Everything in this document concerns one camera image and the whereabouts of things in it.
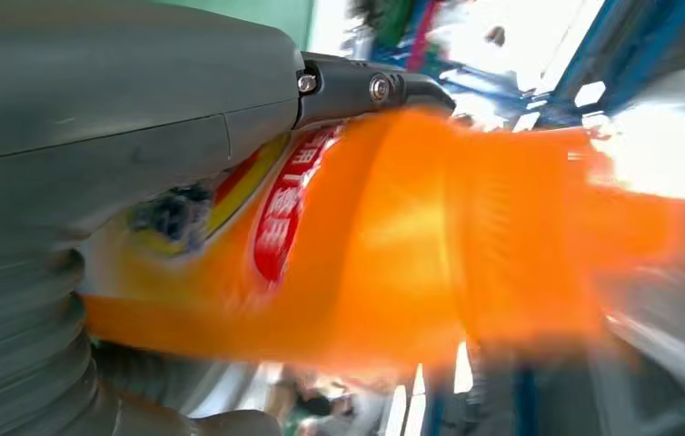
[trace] orange bottle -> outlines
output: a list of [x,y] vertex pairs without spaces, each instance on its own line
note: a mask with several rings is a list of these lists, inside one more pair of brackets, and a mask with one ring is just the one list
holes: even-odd
[[198,248],[168,250],[125,217],[97,234],[85,250],[92,334],[412,371],[454,362],[466,336],[591,338],[591,274],[672,249],[675,204],[607,185],[608,162],[581,129],[470,133],[407,110],[286,144],[219,185],[230,191]]

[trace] screw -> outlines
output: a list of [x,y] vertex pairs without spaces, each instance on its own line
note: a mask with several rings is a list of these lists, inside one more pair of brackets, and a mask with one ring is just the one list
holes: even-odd
[[300,92],[303,94],[310,93],[312,90],[316,89],[317,84],[316,76],[312,74],[303,74],[297,79],[297,88],[300,89]]
[[391,91],[391,87],[382,76],[376,75],[369,82],[369,96],[372,98],[373,102],[382,102],[388,98],[388,93]]

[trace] bright light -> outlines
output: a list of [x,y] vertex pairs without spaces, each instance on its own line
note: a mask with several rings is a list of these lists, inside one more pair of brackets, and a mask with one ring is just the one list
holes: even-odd
[[581,46],[583,38],[586,37],[591,24],[594,23],[594,19],[597,17],[597,14],[600,12],[604,3],[605,0],[587,0],[583,4],[575,21],[564,36],[564,40],[559,46],[559,49],[557,49],[554,59],[543,74],[541,84],[535,89],[535,94],[550,93],[556,89],[564,72],[567,71],[567,66],[570,64],[570,61],[575,56],[576,52],[578,52],[578,47]]
[[420,395],[425,393],[425,380],[422,377],[422,363],[417,365],[417,373],[415,374],[415,384],[412,387],[412,395]]
[[541,107],[548,103],[548,100],[539,100],[537,102],[532,102],[527,104],[527,110],[535,109],[536,107]]
[[458,347],[458,355],[455,359],[455,393],[468,392],[473,388],[473,372],[471,362],[468,360],[468,347],[461,342]]
[[531,112],[529,114],[520,116],[519,120],[516,122],[516,125],[513,126],[513,132],[517,133],[525,130],[532,130],[532,127],[535,126],[535,123],[538,123],[538,118],[540,117],[540,112]]
[[599,102],[606,89],[604,82],[594,82],[581,86],[580,91],[575,95],[575,106],[582,107]]
[[620,132],[604,146],[615,176],[634,192],[685,198],[685,111],[637,104],[613,118]]
[[404,386],[396,386],[391,401],[391,411],[388,413],[388,424],[385,426],[385,436],[400,436],[404,425],[404,414],[407,412],[407,390]]
[[422,419],[425,416],[425,395],[415,395],[410,401],[410,411],[407,414],[407,425],[404,436],[420,436]]

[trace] bottle label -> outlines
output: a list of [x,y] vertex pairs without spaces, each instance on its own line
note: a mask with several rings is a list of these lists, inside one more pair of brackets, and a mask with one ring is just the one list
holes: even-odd
[[269,282],[278,282],[283,275],[300,222],[305,190],[339,132],[339,128],[324,129],[303,137],[268,193],[256,224],[253,254],[257,271]]

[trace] person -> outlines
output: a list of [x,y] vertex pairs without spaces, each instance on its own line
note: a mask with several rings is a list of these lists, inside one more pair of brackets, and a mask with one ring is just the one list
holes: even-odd
[[332,413],[322,418],[305,420],[298,430],[300,436],[345,436],[356,417],[352,395],[332,400]]

